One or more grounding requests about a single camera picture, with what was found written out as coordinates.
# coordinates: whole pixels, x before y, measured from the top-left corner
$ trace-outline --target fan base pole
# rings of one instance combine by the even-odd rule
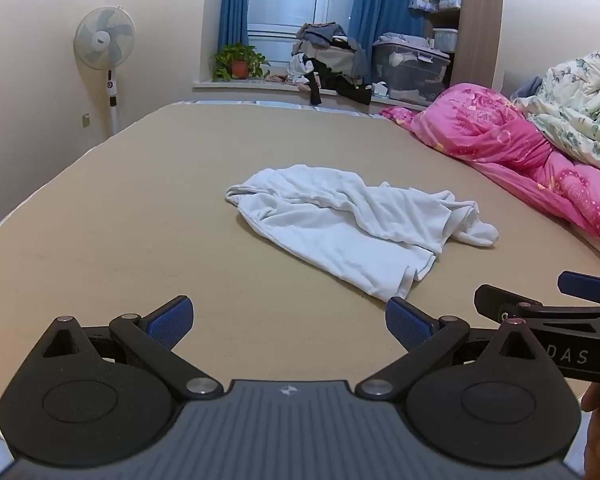
[[[120,131],[120,127],[117,123],[117,106],[109,107],[111,110],[111,132],[113,135]]]

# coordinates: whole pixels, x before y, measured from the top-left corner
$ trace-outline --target green leaves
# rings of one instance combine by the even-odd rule
[[[266,77],[263,73],[261,65],[268,65],[267,58],[256,52],[253,45],[245,45],[243,43],[234,43],[225,46],[221,52],[215,54],[215,76],[214,80],[231,79],[231,63],[233,61],[246,61],[249,64],[249,76],[251,77]]]

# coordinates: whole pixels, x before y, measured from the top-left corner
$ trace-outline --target white cloth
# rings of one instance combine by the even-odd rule
[[[262,170],[226,200],[260,236],[382,301],[405,298],[449,237],[480,247],[498,239],[477,204],[450,191],[370,187],[330,168]]]
[[[289,66],[286,68],[287,81],[291,80],[293,84],[302,83],[308,84],[309,80],[304,77],[305,74],[313,72],[313,63],[311,61],[304,60],[304,53],[300,52],[295,54],[289,62]]]

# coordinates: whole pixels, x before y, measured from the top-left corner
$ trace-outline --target plastic storage box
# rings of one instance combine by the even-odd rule
[[[376,42],[371,81],[385,81],[392,99],[428,104],[445,89],[442,79],[448,64],[448,54],[432,48]]]
[[[455,52],[458,44],[458,30],[456,28],[434,28],[433,36],[435,48],[442,52]]]

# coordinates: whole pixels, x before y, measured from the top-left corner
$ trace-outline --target beige mattress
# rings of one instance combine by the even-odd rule
[[[231,184],[296,163],[477,200],[500,241],[492,250],[447,244],[409,295],[431,316],[492,326],[472,305],[482,283],[566,304],[560,271],[600,274],[599,254],[563,225],[389,121],[170,105],[78,160],[0,227],[0,394],[56,316],[105,324],[178,294],[195,304],[195,326],[176,352],[225,385],[355,383],[403,354],[380,301],[257,237],[224,201]]]

